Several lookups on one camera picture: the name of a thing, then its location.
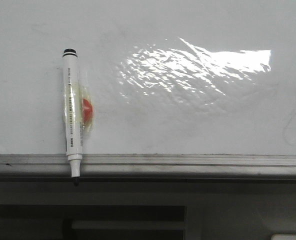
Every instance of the barcode label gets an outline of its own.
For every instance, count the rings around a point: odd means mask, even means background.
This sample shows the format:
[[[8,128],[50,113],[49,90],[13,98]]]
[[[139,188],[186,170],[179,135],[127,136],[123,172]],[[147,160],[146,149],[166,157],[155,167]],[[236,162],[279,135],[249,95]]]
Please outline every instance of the barcode label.
[[[82,146],[83,143],[83,125],[80,123],[80,146]]]
[[[72,84],[72,74],[71,69],[68,67],[68,85],[70,86]]]
[[[69,123],[72,125],[73,124],[73,114],[69,114]]]
[[[73,111],[73,97],[71,96],[69,97],[69,111]]]

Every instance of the whiteboard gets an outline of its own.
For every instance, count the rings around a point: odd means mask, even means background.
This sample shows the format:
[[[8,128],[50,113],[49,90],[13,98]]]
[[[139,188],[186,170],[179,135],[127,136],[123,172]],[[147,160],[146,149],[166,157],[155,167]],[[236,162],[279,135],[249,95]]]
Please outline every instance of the whiteboard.
[[[87,154],[296,155],[296,1],[0,1],[0,154],[63,154],[62,53]]]

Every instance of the whiteboard marker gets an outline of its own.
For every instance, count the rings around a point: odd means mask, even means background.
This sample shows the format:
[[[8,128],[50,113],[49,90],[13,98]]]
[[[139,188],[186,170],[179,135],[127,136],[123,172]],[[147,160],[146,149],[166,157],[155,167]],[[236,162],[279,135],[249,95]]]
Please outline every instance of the whiteboard marker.
[[[66,49],[62,58],[66,154],[71,167],[71,177],[77,180],[80,176],[80,163],[83,159],[82,102],[79,88],[78,57],[74,49]]]

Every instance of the metal ledge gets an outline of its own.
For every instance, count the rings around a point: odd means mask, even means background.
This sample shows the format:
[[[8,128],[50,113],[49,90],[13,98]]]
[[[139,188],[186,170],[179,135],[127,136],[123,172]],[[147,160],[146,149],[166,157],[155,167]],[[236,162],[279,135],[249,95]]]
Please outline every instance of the metal ledge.
[[[296,179],[296,156],[85,154],[86,178]],[[0,177],[66,178],[64,154],[0,154]]]

